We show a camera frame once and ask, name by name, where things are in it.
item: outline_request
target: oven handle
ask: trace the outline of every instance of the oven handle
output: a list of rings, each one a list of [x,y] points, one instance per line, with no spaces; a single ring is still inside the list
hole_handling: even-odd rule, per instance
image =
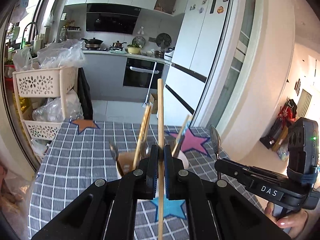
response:
[[[149,74],[152,74],[152,70],[150,70],[150,69],[144,69],[144,68],[138,68],[138,67],[130,67],[130,69],[132,70],[132,71],[135,71],[135,72],[141,72],[141,73],[149,73]],[[158,75],[160,73],[160,71],[159,70],[156,70],[155,71],[155,75]]]

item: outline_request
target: tablecloth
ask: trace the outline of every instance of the tablecloth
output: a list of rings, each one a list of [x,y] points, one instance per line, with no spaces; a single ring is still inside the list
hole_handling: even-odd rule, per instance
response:
[[[30,238],[71,203],[96,179],[106,181],[117,179],[115,161],[112,159],[108,142],[114,140],[119,152],[135,150],[140,124],[95,122],[94,129],[88,128],[80,134],[79,126],[65,120],[47,151],[40,166],[32,192],[28,229]],[[166,132],[178,133],[180,127],[165,126]],[[209,137],[204,128],[191,128],[199,137]],[[158,127],[150,125],[148,146],[157,143]],[[170,143],[174,137],[166,133],[165,141]],[[215,156],[211,141],[203,144],[210,156],[195,150],[185,153],[189,161],[189,170],[200,178],[215,181]],[[221,158],[228,157],[225,152]],[[234,186],[243,196],[262,211],[257,198],[247,192],[235,179],[222,175],[222,178]],[[158,222],[156,206],[151,201],[142,201],[137,205],[135,240],[156,239]],[[188,222],[185,219],[168,216],[164,219],[165,240],[187,240]]]

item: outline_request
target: orange star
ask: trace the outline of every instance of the orange star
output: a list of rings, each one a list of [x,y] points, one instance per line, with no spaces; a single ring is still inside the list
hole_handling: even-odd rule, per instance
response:
[[[71,121],[70,123],[75,124],[76,126],[78,126],[78,134],[82,133],[87,128],[100,129],[98,127],[98,125],[92,120],[77,119],[77,120]]]

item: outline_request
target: silver bolt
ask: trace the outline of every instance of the silver bolt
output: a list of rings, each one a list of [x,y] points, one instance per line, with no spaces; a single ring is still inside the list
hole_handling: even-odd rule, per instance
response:
[[[217,185],[219,187],[225,187],[227,185],[227,182],[225,180],[223,180],[223,179],[220,179],[220,180],[217,181]]]
[[[185,177],[185,176],[187,176],[187,175],[189,174],[189,172],[186,171],[186,170],[180,170],[180,171],[178,172],[178,174],[179,174],[180,176],[182,176],[182,177]]]
[[[133,172],[133,174],[134,174],[135,176],[140,176],[140,175],[143,174],[143,170],[135,170],[135,171]]]
[[[104,179],[97,179],[94,183],[97,187],[101,187],[104,185],[105,182]]]

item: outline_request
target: yellow bowl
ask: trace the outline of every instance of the yellow bowl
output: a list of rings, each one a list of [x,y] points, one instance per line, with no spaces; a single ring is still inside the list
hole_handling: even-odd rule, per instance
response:
[[[140,50],[141,50],[140,48],[132,48],[132,47],[127,47],[127,49],[130,54],[140,54]]]

